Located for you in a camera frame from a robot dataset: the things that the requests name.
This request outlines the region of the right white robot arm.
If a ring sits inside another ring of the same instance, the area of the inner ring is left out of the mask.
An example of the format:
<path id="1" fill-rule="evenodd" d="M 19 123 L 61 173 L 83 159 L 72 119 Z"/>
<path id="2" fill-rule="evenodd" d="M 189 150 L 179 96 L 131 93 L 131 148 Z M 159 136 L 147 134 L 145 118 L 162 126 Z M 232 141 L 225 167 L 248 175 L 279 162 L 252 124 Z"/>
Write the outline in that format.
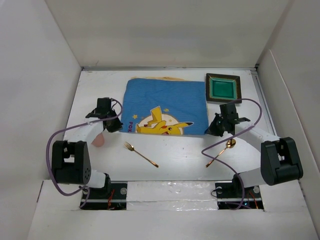
<path id="1" fill-rule="evenodd" d="M 260 167 L 234 175 L 231 191 L 235 196 L 243 197 L 254 186 L 274 186 L 303 177 L 304 170 L 293 138 L 272 135 L 250 123 L 248 118 L 239 117 L 234 103 L 219 107 L 220 113 L 215 114 L 205 133 L 216 137 L 231 134 L 260 152 Z"/>

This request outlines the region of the square green ceramic plate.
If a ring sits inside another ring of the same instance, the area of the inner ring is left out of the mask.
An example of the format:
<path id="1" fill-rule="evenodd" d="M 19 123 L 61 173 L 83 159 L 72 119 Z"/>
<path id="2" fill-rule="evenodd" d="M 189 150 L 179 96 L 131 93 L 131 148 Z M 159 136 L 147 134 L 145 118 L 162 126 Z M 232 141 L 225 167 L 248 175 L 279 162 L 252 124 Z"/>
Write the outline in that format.
<path id="1" fill-rule="evenodd" d="M 242 102 L 241 78 L 238 75 L 207 73 L 205 76 L 205 97 L 208 102 Z"/>

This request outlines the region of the gold spoon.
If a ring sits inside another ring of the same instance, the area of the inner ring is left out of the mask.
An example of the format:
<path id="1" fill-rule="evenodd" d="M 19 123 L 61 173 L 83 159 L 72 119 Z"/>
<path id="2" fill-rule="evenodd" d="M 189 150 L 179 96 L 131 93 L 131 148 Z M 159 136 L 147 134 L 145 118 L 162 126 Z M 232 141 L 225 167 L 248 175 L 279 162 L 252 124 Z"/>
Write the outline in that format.
<path id="1" fill-rule="evenodd" d="M 226 142 L 226 144 L 225 144 L 225 148 L 215 157 L 215 158 L 217 158 L 217 157 L 219 157 L 221 154 L 223 154 L 227 149 L 232 149 L 235 145 L 236 145 L 236 140 L 235 139 L 230 139 L 230 140 L 228 140 L 227 142 Z M 205 167 L 206 168 L 208 168 L 213 162 L 214 162 L 215 160 L 214 159 L 212 159 L 210 162 L 208 162 L 206 165 L 205 165 Z"/>

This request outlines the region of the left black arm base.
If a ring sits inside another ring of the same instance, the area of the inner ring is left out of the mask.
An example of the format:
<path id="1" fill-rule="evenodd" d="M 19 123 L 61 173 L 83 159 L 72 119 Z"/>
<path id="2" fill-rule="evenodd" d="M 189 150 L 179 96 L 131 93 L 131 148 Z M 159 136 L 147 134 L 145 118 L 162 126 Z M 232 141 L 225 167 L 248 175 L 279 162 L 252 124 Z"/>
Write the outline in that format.
<path id="1" fill-rule="evenodd" d="M 127 181 L 112 181 L 106 179 L 103 188 L 90 188 L 88 200 L 87 195 L 82 194 L 80 201 L 81 210 L 107 210 L 121 211 L 127 209 Z"/>

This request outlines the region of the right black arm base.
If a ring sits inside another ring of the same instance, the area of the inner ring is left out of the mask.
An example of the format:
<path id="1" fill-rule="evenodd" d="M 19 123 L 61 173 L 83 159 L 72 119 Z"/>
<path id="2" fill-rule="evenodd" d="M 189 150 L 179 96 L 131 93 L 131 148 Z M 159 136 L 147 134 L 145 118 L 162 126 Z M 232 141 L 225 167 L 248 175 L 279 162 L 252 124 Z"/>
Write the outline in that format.
<path id="1" fill-rule="evenodd" d="M 211 196 L 217 200 L 219 210 L 257 209 L 263 210 L 263 200 L 258 185 L 245 187 L 242 191 L 239 178 L 234 175 L 230 181 L 217 181 Z"/>

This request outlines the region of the gold fork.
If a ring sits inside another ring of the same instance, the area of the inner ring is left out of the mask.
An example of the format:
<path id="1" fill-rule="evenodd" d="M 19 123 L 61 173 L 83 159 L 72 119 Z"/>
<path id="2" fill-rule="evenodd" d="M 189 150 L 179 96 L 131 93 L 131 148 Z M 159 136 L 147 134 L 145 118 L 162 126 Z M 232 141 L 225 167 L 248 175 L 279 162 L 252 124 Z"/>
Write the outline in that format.
<path id="1" fill-rule="evenodd" d="M 138 152 L 133 145 L 131 145 L 128 142 L 124 143 L 124 146 L 131 152 L 135 152 L 136 154 L 138 154 L 140 157 L 144 158 L 146 161 L 148 161 L 150 164 L 152 164 L 154 167 L 159 168 L 159 165 L 157 163 L 155 163 L 154 161 L 150 160 L 149 158 L 147 158 L 146 156 L 144 156 L 143 154 L 141 154 L 140 152 Z"/>

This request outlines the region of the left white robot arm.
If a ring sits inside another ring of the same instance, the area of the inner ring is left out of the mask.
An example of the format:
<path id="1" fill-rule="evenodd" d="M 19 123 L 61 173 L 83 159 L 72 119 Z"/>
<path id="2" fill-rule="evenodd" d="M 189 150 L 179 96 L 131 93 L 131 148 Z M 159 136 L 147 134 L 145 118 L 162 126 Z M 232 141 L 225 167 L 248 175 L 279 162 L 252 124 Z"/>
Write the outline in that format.
<path id="1" fill-rule="evenodd" d="M 111 194 L 109 176 L 93 170 L 88 146 L 93 144 L 101 147 L 104 144 L 103 132 L 114 133 L 122 129 L 120 114 L 114 110 L 114 105 L 121 103 L 113 98 L 98 98 L 96 108 L 89 112 L 86 122 L 66 129 L 60 133 L 75 129 L 68 140 L 57 140 L 48 143 L 46 151 L 52 147 L 51 160 L 47 163 L 50 176 L 56 184 L 74 184 L 94 188 L 100 198 L 107 198 Z"/>

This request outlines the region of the pink plastic cup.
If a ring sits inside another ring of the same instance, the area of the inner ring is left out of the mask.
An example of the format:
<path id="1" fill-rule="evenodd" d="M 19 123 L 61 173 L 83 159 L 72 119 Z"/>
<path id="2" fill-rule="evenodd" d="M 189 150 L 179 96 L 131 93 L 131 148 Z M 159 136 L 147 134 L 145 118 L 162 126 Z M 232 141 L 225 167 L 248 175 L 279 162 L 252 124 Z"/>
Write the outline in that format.
<path id="1" fill-rule="evenodd" d="M 98 134 L 95 139 L 92 141 L 92 145 L 95 146 L 96 148 L 100 148 L 104 145 L 105 143 L 105 138 L 102 133 Z"/>

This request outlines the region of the blue and yellow cloth placemat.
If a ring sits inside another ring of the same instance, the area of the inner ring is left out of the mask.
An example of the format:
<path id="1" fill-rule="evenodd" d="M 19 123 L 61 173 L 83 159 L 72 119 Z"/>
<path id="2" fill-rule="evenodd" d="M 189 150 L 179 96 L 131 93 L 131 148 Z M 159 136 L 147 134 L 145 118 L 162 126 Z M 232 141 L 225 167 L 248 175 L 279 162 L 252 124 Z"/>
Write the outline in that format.
<path id="1" fill-rule="evenodd" d="M 133 78 L 121 115 L 123 133 L 204 135 L 209 126 L 205 83 Z"/>

